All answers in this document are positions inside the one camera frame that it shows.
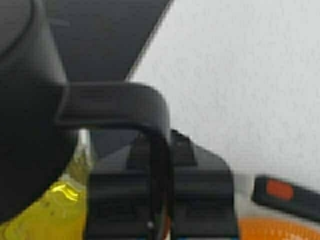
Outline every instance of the white textured surface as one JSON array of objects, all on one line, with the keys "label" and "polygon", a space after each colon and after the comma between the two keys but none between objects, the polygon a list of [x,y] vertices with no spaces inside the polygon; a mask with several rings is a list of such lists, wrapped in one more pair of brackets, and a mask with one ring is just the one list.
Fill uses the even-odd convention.
[{"label": "white textured surface", "polygon": [[175,0],[133,81],[233,169],[320,191],[320,1]]}]

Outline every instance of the black plastic part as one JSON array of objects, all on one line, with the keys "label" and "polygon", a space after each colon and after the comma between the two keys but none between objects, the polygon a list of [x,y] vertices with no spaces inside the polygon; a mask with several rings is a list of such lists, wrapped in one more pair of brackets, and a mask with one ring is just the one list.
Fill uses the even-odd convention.
[{"label": "black plastic part", "polygon": [[0,57],[9,51],[27,30],[33,15],[31,0],[0,1]]},{"label": "black plastic part", "polygon": [[4,222],[58,179],[77,137],[54,125],[66,76],[42,0],[1,0],[0,19],[0,41],[6,42],[0,47],[0,222]]},{"label": "black plastic part", "polygon": [[[292,198],[282,199],[270,195],[267,191],[267,184],[270,180],[290,186],[293,190]],[[257,176],[252,200],[259,205],[320,222],[320,194],[277,178],[265,175]]]},{"label": "black plastic part", "polygon": [[[61,128],[101,128],[101,129],[129,129],[144,133],[150,141],[149,172],[144,175],[144,185],[148,189],[142,201],[147,209],[143,215],[142,225],[135,222],[121,224],[109,229],[113,237],[114,231],[119,231],[123,237],[132,236],[131,230],[140,231],[142,235],[151,233],[149,239],[154,239],[155,230],[148,229],[147,222],[155,224],[155,214],[165,203],[168,216],[174,220],[173,203],[173,165],[171,163],[171,134],[169,112],[163,97],[151,87],[135,83],[73,83],[68,86],[60,109],[56,116],[56,124]],[[119,180],[119,191],[130,186],[131,182],[124,175],[113,175],[105,178],[103,175],[91,174],[89,178],[89,205],[92,199],[100,198],[99,190],[92,188],[97,181],[100,188],[108,188],[106,179],[113,182]],[[101,218],[103,212],[110,209],[108,204],[97,206],[97,211],[89,210],[87,218],[86,239],[101,237],[105,226],[101,222],[93,223],[93,218]]]},{"label": "black plastic part", "polygon": [[[171,142],[175,172],[174,235],[237,237],[233,178],[225,161],[176,131],[171,132]],[[185,162],[180,159],[183,152]],[[86,231],[99,232],[99,236],[89,240],[145,237],[149,154],[148,140],[140,135],[131,145],[96,164],[91,172]],[[101,216],[101,206],[113,211]]]}]

